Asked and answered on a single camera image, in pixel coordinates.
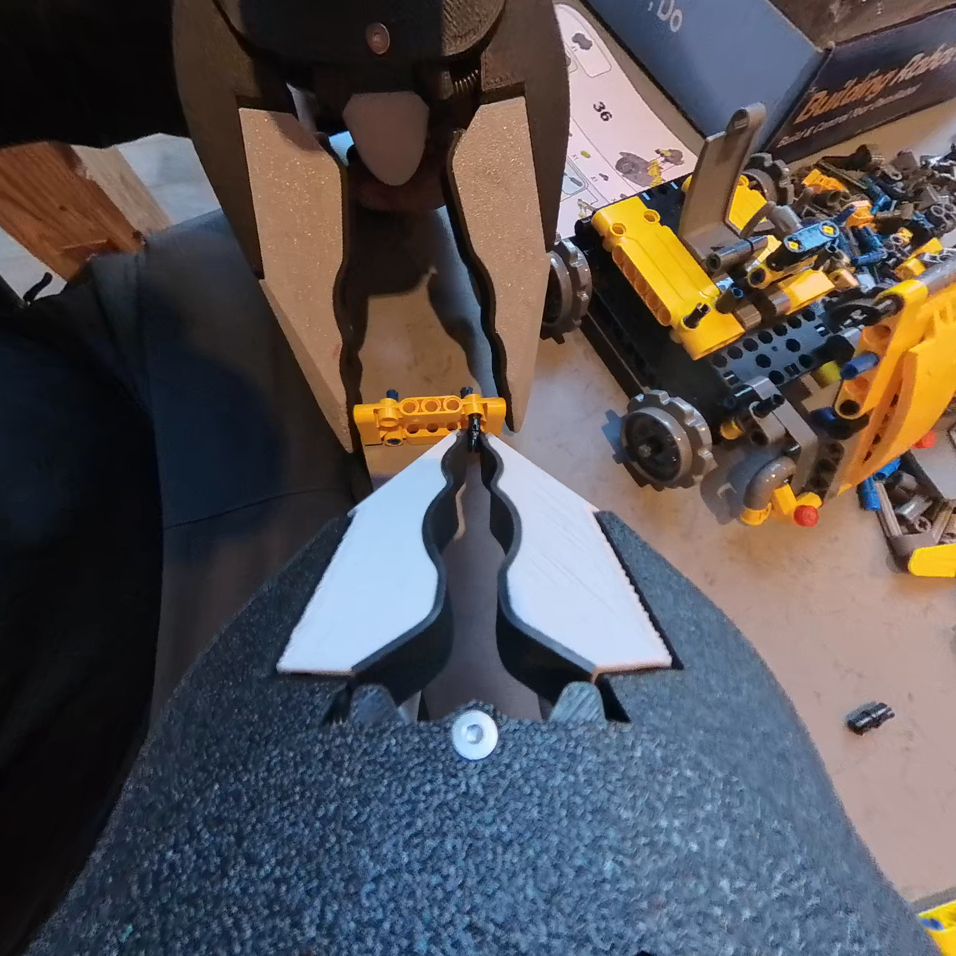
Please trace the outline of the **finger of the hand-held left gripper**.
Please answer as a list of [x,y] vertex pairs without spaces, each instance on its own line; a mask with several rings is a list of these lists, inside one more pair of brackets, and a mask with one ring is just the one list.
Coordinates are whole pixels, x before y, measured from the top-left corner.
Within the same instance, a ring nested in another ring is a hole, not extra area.
[[328,138],[292,114],[238,111],[263,277],[260,286],[335,436],[354,452],[340,274],[345,167]]
[[445,188],[508,428],[522,429],[535,378],[550,257],[523,95],[486,102],[450,140]]

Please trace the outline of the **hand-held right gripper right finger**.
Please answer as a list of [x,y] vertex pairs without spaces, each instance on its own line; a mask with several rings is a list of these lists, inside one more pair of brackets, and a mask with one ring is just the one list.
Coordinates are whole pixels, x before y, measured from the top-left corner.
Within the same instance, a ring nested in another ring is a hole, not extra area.
[[516,678],[602,678],[672,655],[598,510],[495,436],[481,446],[491,531],[504,552],[497,649]]

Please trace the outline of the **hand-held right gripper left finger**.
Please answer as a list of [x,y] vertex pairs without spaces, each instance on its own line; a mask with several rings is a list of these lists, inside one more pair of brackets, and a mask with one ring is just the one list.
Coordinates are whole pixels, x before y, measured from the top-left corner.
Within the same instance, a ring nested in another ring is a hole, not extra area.
[[464,431],[438,442],[349,514],[341,542],[277,661],[319,678],[434,678],[453,623],[444,551],[459,531]]

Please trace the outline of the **yellow brick panel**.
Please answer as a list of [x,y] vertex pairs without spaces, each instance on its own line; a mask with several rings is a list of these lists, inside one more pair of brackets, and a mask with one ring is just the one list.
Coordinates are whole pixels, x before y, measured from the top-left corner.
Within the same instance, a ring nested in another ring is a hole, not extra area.
[[365,447],[433,446],[448,436],[499,436],[506,424],[506,400],[485,397],[466,386],[459,394],[400,397],[390,389],[381,400],[353,409]]

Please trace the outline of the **person's left forearm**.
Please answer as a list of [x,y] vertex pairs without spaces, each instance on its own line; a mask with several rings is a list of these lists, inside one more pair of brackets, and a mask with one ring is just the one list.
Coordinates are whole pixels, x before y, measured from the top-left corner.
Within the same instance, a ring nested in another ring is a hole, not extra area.
[[3,1],[1,145],[185,137],[168,1]]

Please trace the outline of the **grey desk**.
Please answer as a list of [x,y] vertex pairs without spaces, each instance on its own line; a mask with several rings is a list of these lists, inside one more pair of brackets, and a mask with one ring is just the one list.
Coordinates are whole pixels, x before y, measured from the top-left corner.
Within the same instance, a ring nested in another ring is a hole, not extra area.
[[[444,210],[365,215],[350,310],[366,319],[365,399],[491,391],[478,305]],[[954,899],[954,581],[896,570],[853,493],[800,530],[725,522],[697,489],[639,487],[615,461],[627,399],[581,332],[539,344],[524,426],[506,439],[592,504],[614,511],[756,647],[790,696],[855,828],[912,902]],[[855,735],[869,701],[896,716]]]

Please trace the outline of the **person's leg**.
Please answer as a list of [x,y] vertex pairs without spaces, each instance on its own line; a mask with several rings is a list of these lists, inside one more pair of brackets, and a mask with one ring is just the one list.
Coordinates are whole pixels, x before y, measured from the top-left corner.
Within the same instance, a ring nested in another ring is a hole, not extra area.
[[152,428],[162,528],[152,717],[256,592],[369,489],[221,211],[92,261],[105,355]]

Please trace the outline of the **yellow brick toy vehicle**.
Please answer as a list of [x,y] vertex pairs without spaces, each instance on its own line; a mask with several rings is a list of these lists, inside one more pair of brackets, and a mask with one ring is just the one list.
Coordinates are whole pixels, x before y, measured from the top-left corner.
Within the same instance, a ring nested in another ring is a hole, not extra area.
[[728,492],[717,511],[739,521],[741,491],[768,458],[720,432],[746,390],[737,373],[756,371],[726,350],[763,323],[732,273],[768,245],[767,233],[744,236],[747,222],[770,202],[794,204],[798,171],[816,162],[793,174],[772,153],[746,156],[757,117],[756,105],[738,110],[692,173],[578,221],[552,251],[542,326],[556,340],[582,328],[629,398],[617,445],[637,484]]

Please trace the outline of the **instruction booklet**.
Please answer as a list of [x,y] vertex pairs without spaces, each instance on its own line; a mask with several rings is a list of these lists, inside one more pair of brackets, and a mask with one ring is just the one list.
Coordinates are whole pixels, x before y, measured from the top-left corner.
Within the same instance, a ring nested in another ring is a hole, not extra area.
[[555,4],[570,90],[557,236],[578,221],[690,173],[701,136],[583,2]]

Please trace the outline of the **wooden beam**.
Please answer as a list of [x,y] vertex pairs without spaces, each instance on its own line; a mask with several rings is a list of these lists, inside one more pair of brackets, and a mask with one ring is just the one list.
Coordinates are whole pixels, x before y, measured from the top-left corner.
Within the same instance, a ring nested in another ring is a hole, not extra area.
[[172,224],[117,147],[43,141],[1,150],[1,227],[70,281],[95,255],[135,252]]

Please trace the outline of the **dark blue cardboard box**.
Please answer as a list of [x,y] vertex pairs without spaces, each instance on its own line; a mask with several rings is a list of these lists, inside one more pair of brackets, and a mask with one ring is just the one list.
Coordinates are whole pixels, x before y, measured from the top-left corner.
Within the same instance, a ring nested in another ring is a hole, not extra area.
[[795,161],[954,98],[953,1],[585,2],[702,134],[762,102]]

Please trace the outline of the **person's dark jacket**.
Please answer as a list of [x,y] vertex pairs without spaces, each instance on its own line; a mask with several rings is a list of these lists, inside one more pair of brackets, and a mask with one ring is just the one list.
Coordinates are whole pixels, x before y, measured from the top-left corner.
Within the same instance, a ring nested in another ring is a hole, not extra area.
[[90,282],[2,310],[2,954],[82,869],[146,729],[161,504],[128,372]]

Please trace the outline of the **pile of loose toy bricks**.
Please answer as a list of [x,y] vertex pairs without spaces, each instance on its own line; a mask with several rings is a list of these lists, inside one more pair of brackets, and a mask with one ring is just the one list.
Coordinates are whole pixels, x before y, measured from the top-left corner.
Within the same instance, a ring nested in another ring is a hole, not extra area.
[[732,273],[763,323],[729,357],[752,358],[721,423],[767,460],[738,517],[813,527],[854,490],[895,560],[954,578],[954,491],[917,452],[954,439],[954,149],[890,160],[861,146],[798,171],[795,203],[768,203],[744,236],[768,245]]

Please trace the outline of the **yellow short beam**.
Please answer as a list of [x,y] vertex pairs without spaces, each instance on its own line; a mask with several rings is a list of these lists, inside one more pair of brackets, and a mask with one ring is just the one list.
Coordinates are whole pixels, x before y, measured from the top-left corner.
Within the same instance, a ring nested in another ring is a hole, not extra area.
[[922,926],[942,955],[955,955],[955,900],[917,906]]

